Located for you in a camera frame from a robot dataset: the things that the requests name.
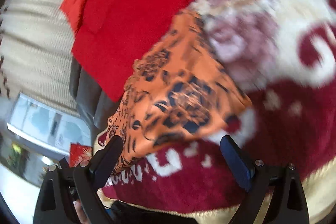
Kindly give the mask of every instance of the screw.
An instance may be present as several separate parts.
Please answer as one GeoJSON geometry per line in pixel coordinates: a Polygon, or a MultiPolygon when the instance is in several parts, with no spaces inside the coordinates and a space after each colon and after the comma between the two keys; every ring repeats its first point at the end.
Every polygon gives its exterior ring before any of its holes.
{"type": "Polygon", "coordinates": [[[82,160],[81,163],[79,164],[81,167],[85,167],[89,164],[88,160],[82,160]]]}
{"type": "Polygon", "coordinates": [[[49,166],[49,171],[50,172],[55,171],[55,170],[56,170],[56,165],[49,166]]]}
{"type": "Polygon", "coordinates": [[[290,170],[294,170],[294,169],[295,169],[295,165],[294,165],[294,164],[288,164],[288,168],[289,168],[290,170]]]}
{"type": "Polygon", "coordinates": [[[262,160],[256,160],[255,165],[259,166],[259,167],[262,167],[264,165],[264,162],[262,160]]]}

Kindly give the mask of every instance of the beige fabric edge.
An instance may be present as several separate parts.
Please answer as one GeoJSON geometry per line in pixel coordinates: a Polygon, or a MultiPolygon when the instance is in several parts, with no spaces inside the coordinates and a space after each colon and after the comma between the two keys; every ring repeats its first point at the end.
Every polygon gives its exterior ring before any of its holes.
{"type": "MultiPolygon", "coordinates": [[[[102,147],[96,141],[94,142],[93,153],[101,150],[102,147]]],[[[325,164],[317,171],[311,173],[303,182],[302,186],[307,199],[310,224],[315,224],[327,216],[333,206],[336,204],[336,157],[325,164]]],[[[104,206],[110,207],[116,199],[107,198],[102,189],[97,191],[97,194],[104,206]]],[[[254,224],[260,224],[266,215],[271,195],[265,197],[264,202],[260,208],[260,211],[254,221],[254,224]]],[[[132,206],[146,209],[149,211],[169,213],[173,215],[183,217],[193,217],[199,224],[213,223],[213,224],[226,224],[229,223],[232,216],[235,214],[239,206],[233,206],[229,208],[221,208],[209,211],[199,211],[189,214],[181,214],[174,211],[163,211],[145,208],[136,204],[130,204],[132,206]]]]}

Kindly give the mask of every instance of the black object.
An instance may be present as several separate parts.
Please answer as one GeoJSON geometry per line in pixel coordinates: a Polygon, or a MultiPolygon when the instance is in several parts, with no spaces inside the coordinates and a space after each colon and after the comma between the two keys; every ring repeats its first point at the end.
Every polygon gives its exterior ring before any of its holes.
{"type": "MultiPolygon", "coordinates": [[[[274,186],[274,192],[264,224],[309,223],[305,194],[294,165],[267,166],[261,160],[253,163],[230,136],[222,138],[220,147],[236,180],[249,191],[230,224],[253,224],[270,185],[274,186]]],[[[122,203],[115,204],[117,209],[112,208],[117,212],[112,217],[107,213],[96,192],[105,185],[122,148],[122,138],[114,136],[90,162],[84,160],[74,168],[69,168],[65,160],[59,163],[61,169],[52,165],[42,183],[33,224],[80,223],[73,206],[73,200],[77,199],[71,193],[74,187],[92,224],[157,223],[159,220],[160,223],[196,223],[190,218],[130,209],[131,206],[122,203]]]]}

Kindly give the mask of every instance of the orange patterned cloth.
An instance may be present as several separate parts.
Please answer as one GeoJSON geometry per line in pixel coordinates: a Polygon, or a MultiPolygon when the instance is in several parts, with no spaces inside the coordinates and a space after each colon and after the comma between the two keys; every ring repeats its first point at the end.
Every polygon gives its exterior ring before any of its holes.
{"type": "Polygon", "coordinates": [[[134,64],[108,142],[122,137],[113,173],[170,142],[191,141],[227,126],[251,105],[218,63],[203,35],[200,15],[181,10],[167,35],[134,64]]]}

